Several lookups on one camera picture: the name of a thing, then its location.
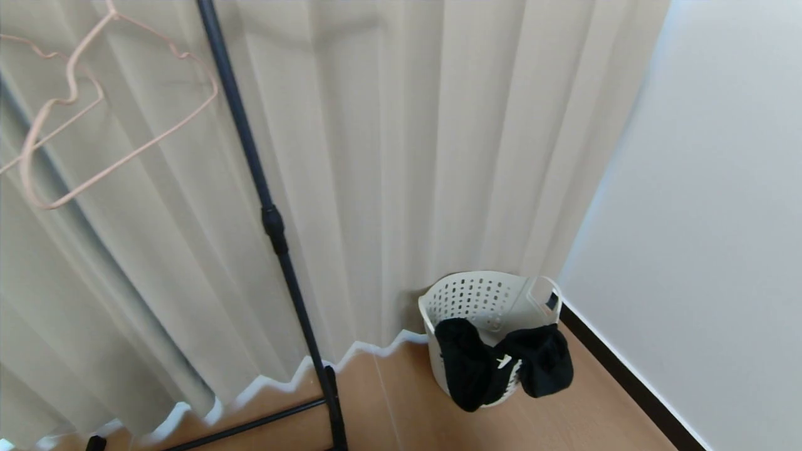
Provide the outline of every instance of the white tag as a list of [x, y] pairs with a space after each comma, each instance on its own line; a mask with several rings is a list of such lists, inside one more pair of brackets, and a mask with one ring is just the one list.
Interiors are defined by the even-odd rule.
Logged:
[[512, 357], [510, 357], [510, 356], [508, 356], [508, 355], [504, 354], [504, 358], [503, 358], [503, 359], [496, 359], [496, 360], [498, 360], [498, 361], [499, 361], [499, 367], [498, 367], [498, 369], [502, 369], [502, 368], [503, 368], [503, 367], [504, 367], [506, 364], [508, 364], [508, 363], [509, 363], [509, 361], [510, 361], [510, 360], [512, 360]]

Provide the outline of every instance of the basket handle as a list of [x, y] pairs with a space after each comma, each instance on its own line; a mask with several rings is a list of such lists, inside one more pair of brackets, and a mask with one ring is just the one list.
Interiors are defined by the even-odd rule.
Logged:
[[[544, 302], [538, 302], [537, 298], [535, 298], [534, 294], [532, 293], [532, 290], [536, 286], [539, 279], [544, 279], [546, 282], [548, 282], [552, 286], [551, 292], [557, 295], [557, 303], [554, 304], [554, 307], [549, 306], [549, 300], [551, 299], [551, 296], [546, 297]], [[544, 275], [535, 277], [533, 282], [529, 285], [527, 297], [533, 301], [535, 307], [539, 307], [543, 313], [552, 316], [555, 323], [559, 320], [560, 311], [562, 310], [562, 290], [560, 289], [560, 286], [557, 285], [557, 283], [554, 282], [554, 280], [552, 280], [550, 277], [546, 277]]]

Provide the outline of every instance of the white wall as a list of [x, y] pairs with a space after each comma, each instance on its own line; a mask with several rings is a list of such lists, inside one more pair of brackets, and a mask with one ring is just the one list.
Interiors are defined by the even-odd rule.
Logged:
[[802, 449], [802, 2], [675, 2], [561, 274], [716, 451]]

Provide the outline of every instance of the black cloth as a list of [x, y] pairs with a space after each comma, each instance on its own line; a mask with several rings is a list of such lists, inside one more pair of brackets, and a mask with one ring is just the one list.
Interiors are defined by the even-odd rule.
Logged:
[[521, 385], [532, 397], [559, 392], [573, 379], [568, 344], [556, 324], [510, 332], [490, 347], [482, 342], [470, 321], [453, 318], [437, 324], [435, 337], [443, 357], [448, 392], [466, 412], [499, 400], [518, 360]]

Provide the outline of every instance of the curtain fold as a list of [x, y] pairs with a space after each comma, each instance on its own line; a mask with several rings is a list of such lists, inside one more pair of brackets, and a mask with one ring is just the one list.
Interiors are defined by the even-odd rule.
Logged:
[[[668, 1], [218, 2], [229, 53], [324, 355], [419, 331], [450, 272], [556, 274], [637, 95]], [[121, 12], [213, 64], [194, 2]], [[69, 54], [102, 2], [0, 2], [2, 33]], [[64, 96], [63, 62], [0, 43], [0, 157]], [[211, 86], [112, 23], [82, 63], [107, 100], [36, 164], [55, 197], [170, 127]], [[93, 100], [57, 108], [51, 130]], [[223, 95], [43, 212], [0, 185], [0, 434], [200, 415], [306, 354]]]

